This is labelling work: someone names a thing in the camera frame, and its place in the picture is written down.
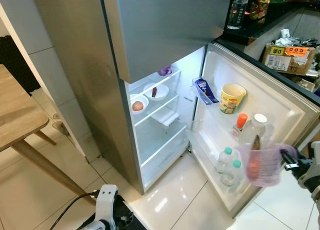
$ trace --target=black cable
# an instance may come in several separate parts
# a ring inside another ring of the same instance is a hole
[[[82,194],[80,196],[78,196],[76,199],[74,199],[66,208],[65,210],[61,213],[61,215],[57,218],[57,220],[54,222],[54,224],[52,225],[52,227],[50,227],[50,230],[54,229],[54,227],[57,225],[57,223],[60,221],[60,219],[63,217],[63,215],[68,211],[68,209],[72,206],[72,204],[74,204],[77,200],[86,197],[86,196],[94,196],[95,198],[98,197],[99,194],[99,190],[97,191],[93,191],[93,192],[89,192],[86,194]]]

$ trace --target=purple onion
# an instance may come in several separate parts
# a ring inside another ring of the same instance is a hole
[[[162,68],[161,70],[157,71],[157,73],[160,76],[165,76],[165,75],[172,74],[171,66],[167,66],[165,68]]]

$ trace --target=freezer door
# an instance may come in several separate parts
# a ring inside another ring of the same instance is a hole
[[[101,0],[119,77],[140,80],[223,32],[230,0]]]
[[[193,127],[188,131],[192,152],[212,183],[231,217],[235,217],[261,190],[245,178],[226,187],[215,171],[219,153],[226,147],[236,149],[238,139],[231,134],[239,113],[251,119],[264,114],[268,125],[264,135],[273,142],[296,146],[319,118],[319,108],[280,81],[219,44],[210,44],[205,57],[203,78],[216,97],[228,83],[239,84],[247,91],[234,114],[220,111],[220,104],[205,105],[199,98]]]

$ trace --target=wooden table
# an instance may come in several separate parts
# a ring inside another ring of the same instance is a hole
[[[75,194],[85,194],[78,184],[24,140],[36,134],[50,144],[56,144],[40,131],[49,123],[47,115],[2,64],[0,91],[0,152],[12,147]],[[91,197],[86,200],[93,205],[96,203]]]

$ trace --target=table leg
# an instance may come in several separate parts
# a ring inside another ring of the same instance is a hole
[[[52,178],[63,184],[65,187],[73,191],[77,195],[85,194],[86,192],[76,184],[70,177],[68,177],[63,171],[56,167],[52,162],[46,159],[41,153],[34,149],[25,140],[20,140],[11,147],[20,153],[25,158],[29,159],[40,169],[49,174]],[[96,201],[90,196],[85,197],[85,199],[92,205],[96,205]]]
[[[42,131],[36,131],[34,133],[35,135],[37,135],[38,137],[42,138],[43,140],[47,141],[48,143],[50,143],[51,145],[56,145],[56,143],[47,135],[45,135]]]

